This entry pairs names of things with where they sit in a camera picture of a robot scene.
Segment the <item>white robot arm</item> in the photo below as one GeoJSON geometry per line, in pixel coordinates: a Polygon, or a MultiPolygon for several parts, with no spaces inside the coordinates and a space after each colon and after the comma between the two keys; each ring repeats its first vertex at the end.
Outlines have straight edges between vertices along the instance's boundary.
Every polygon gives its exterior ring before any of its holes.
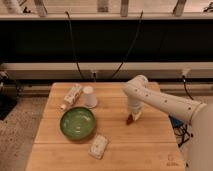
{"type": "Polygon", "coordinates": [[[140,117],[142,102],[191,126],[188,166],[185,171],[213,171],[213,103],[186,99],[148,87],[148,79],[138,75],[123,85],[128,108],[134,119],[140,117]]]}

